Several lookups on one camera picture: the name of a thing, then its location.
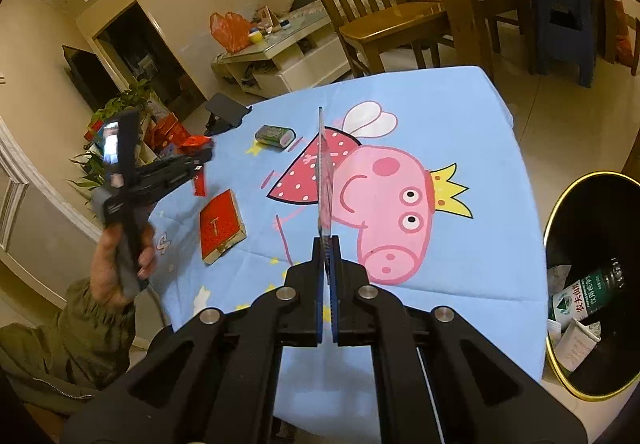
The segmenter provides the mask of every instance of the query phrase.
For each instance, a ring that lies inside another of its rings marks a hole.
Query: human hand
[[[116,272],[116,247],[122,237],[120,224],[110,225],[102,231],[91,262],[90,291],[94,299],[107,309],[124,309],[133,298],[122,293],[120,280]],[[156,270],[156,249],[154,246],[154,228],[147,224],[141,235],[142,252],[138,262],[142,267],[138,272],[140,279],[149,278]]]

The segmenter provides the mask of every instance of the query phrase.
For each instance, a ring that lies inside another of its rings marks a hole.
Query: cartoon pig
[[[371,281],[395,285],[420,267],[431,234],[431,175],[409,153],[357,147],[334,173],[334,220],[358,229],[358,261]]]
[[[456,196],[467,188],[451,181],[452,164],[427,171],[414,156],[392,147],[363,145],[358,138],[381,138],[398,119],[374,101],[351,108],[340,129],[327,127],[334,170],[332,218],[358,230],[358,262],[373,283],[397,285],[422,264],[435,211],[472,218]],[[268,192],[287,204],[318,203],[316,136]]]

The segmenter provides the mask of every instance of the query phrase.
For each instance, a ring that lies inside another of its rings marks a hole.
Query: yellow crown
[[[456,164],[452,164],[446,168],[431,172],[431,180],[433,181],[433,190],[435,192],[435,208],[436,211],[445,211],[461,217],[473,218],[474,215],[471,214],[468,207],[456,198],[468,188],[450,181],[456,172],[456,167]]]

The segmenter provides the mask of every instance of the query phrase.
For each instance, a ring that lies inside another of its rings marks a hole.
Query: blue tablecloth
[[[310,259],[319,106],[334,128],[342,256],[362,262],[405,305],[450,305],[538,380],[547,309],[538,215],[511,115],[475,67],[297,91],[257,104],[239,128],[216,137],[207,198],[189,183],[151,216],[159,252],[152,281],[174,329],[206,306],[248,306],[282,285],[289,260]],[[254,133],[263,124],[293,128],[300,142],[282,153],[261,149]],[[248,237],[207,266],[198,214],[228,188]],[[325,311],[319,348],[284,350],[274,414],[316,434],[376,442],[370,350],[332,344],[329,318]]]

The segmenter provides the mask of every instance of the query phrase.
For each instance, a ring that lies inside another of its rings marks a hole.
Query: black trash bin
[[[640,184],[613,172],[590,173],[560,196],[545,230],[547,267],[570,263],[566,285],[616,258],[625,284],[588,318],[602,340],[569,376],[549,338],[546,355],[561,383],[582,400],[605,400],[640,376]]]

